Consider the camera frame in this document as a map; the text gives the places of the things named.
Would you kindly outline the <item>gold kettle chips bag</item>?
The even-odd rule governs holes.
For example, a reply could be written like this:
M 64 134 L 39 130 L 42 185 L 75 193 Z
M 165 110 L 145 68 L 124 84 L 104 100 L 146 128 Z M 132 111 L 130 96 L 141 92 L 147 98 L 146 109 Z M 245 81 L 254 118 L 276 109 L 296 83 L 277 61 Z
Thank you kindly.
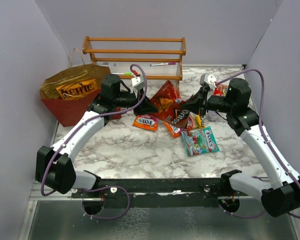
M 46 79 L 40 86 L 40 90 L 47 99 L 61 99 L 58 87 L 83 79 L 87 75 L 87 70 L 68 68 Z

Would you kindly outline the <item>orange Fox's candy bag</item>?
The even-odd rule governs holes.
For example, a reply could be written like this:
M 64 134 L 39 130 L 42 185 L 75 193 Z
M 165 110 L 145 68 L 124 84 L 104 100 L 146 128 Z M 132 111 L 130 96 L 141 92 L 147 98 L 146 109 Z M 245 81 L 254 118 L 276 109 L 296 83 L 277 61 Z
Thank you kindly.
M 132 125 L 140 129 L 156 131 L 158 129 L 158 120 L 147 114 L 137 115 Z

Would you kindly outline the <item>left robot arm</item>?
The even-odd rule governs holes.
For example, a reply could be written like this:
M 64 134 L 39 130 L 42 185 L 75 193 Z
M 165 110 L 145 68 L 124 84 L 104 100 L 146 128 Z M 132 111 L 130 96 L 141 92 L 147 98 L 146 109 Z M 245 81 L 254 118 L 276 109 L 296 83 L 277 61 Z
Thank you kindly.
M 42 146 L 36 156 L 35 180 L 65 194 L 71 189 L 83 190 L 87 196 L 96 197 L 101 190 L 100 177 L 86 170 L 74 169 L 78 153 L 95 133 L 106 126 L 114 115 L 128 111 L 153 113 L 147 97 L 147 78 L 144 74 L 131 80 L 132 88 L 121 90 L 125 83 L 116 74 L 107 75 L 101 85 L 100 93 L 88 106 L 81 120 L 58 142 L 52 146 Z

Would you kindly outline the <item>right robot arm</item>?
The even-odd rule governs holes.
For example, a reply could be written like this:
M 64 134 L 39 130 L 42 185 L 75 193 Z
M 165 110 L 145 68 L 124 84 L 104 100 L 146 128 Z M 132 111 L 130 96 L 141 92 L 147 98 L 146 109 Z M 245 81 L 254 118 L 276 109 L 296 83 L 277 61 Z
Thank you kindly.
M 225 96 L 211 97 L 211 85 L 204 81 L 200 85 L 181 108 L 201 116 L 208 111 L 225 113 L 227 124 L 249 146 L 268 177 L 264 182 L 235 169 L 221 175 L 220 191 L 226 196 L 241 192 L 253 197 L 272 217 L 300 208 L 300 174 L 279 153 L 260 116 L 248 106 L 252 92 L 248 82 L 233 78 Z

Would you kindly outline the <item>orange honey dijon chips bag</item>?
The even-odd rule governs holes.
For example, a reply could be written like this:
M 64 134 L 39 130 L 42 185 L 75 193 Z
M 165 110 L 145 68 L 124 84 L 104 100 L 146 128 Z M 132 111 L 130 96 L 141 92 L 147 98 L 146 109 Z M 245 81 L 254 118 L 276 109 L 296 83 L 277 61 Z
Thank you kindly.
M 95 78 L 83 78 L 56 88 L 62 100 L 77 100 L 98 89 Z

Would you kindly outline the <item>red Doritos bag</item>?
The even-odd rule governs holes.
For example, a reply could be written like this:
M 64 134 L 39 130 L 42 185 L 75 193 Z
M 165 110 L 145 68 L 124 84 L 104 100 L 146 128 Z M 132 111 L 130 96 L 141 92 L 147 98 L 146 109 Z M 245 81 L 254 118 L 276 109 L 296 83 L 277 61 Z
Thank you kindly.
M 174 127 L 185 129 L 190 112 L 181 108 L 183 103 L 185 101 L 174 84 L 167 80 L 150 99 L 150 104 L 157 109 L 157 112 L 150 115 Z

